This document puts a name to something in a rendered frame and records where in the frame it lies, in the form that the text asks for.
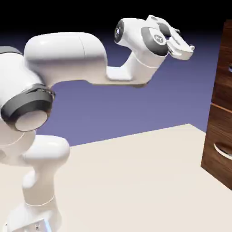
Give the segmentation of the dark wood drawer front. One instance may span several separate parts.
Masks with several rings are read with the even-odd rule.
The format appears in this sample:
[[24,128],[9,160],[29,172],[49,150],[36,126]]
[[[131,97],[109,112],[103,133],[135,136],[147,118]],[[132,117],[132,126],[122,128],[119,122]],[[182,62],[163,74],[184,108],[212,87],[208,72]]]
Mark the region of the dark wood drawer front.
[[232,112],[211,105],[201,167],[232,190],[232,160],[215,150],[216,142],[232,145]]
[[232,111],[232,19],[223,27],[212,103]]

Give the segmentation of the dark wood cabinet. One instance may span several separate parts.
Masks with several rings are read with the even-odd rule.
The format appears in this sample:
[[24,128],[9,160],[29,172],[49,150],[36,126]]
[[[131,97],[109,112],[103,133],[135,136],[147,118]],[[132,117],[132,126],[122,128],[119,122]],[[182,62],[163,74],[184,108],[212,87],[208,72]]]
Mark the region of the dark wood cabinet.
[[223,27],[201,167],[232,190],[232,19]]

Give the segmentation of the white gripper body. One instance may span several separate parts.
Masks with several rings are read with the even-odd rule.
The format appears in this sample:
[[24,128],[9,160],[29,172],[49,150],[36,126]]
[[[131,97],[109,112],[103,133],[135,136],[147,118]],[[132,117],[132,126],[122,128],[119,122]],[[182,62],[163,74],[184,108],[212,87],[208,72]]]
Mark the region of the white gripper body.
[[189,60],[193,55],[195,46],[187,44],[178,30],[171,29],[170,35],[167,40],[170,55],[178,60]]

